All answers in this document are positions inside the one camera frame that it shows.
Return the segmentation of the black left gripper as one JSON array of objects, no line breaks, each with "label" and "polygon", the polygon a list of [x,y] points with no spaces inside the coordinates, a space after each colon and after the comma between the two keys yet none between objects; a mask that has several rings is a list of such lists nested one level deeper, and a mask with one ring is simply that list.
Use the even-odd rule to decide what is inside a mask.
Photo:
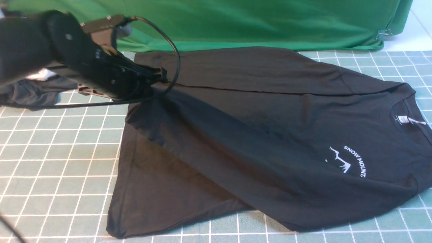
[{"label": "black left gripper", "polygon": [[111,46],[99,46],[70,13],[53,12],[47,30],[55,57],[48,69],[79,83],[81,95],[129,100],[145,97],[157,82],[168,83],[165,68],[139,65]]}]

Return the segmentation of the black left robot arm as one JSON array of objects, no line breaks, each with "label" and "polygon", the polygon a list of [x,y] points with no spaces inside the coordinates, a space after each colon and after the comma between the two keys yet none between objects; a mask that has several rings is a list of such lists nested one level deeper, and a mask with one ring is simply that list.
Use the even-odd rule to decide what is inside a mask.
[{"label": "black left robot arm", "polygon": [[131,33],[133,17],[114,15],[80,23],[73,14],[49,10],[1,20],[1,84],[46,68],[79,84],[86,93],[113,100],[151,95],[167,83],[164,68],[136,64],[117,50]]}]

